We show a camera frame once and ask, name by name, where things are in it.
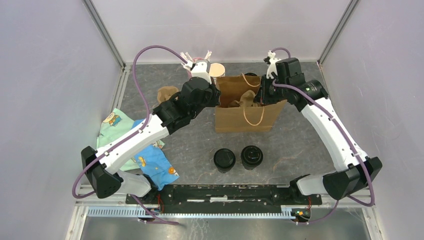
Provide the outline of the brown paper takeout bag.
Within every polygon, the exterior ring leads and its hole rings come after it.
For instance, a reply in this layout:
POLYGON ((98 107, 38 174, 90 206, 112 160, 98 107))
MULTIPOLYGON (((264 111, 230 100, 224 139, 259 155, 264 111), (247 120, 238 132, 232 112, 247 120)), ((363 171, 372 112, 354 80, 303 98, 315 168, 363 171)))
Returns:
POLYGON ((216 133, 269 132, 286 105, 286 100, 264 105, 254 101, 259 96, 261 77, 223 76, 216 79, 221 91, 215 108, 216 133))

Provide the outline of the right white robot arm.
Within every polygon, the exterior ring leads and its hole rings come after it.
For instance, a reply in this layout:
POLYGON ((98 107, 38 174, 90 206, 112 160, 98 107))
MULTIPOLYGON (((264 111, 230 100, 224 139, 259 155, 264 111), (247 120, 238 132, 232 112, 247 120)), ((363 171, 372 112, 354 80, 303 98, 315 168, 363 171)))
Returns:
POLYGON ((349 198, 361 205, 375 204, 372 182, 382 169, 378 157, 370 157, 355 142, 337 116, 331 99, 316 79, 306 80, 295 57, 264 58, 266 74, 261 76, 258 96, 262 105, 286 100, 309 121, 323 141, 335 168, 321 175, 304 175, 291 181, 289 199, 302 204, 309 195, 329 195, 334 200, 349 198))

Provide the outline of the brown cardboard cup carriers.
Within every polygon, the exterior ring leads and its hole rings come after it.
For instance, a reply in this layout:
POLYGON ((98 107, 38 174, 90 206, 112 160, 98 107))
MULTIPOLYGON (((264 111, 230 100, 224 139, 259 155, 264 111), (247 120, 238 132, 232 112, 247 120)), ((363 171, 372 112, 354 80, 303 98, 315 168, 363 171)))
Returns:
POLYGON ((179 92, 179 89, 175 86, 163 86, 157 91, 157 101, 159 103, 167 101, 177 92, 179 92))

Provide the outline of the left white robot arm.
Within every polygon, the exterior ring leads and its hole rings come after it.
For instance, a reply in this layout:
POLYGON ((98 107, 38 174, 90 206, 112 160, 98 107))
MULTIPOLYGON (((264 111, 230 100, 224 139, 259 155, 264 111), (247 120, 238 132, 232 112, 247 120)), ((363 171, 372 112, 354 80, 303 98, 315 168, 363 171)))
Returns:
POLYGON ((121 167, 137 153, 190 124, 204 108, 220 104, 220 91, 212 78, 192 77, 180 91, 153 109, 139 125, 109 145, 81 151, 82 174, 99 199, 115 193, 135 195, 145 204, 153 203, 157 190, 143 175, 124 172, 121 167))

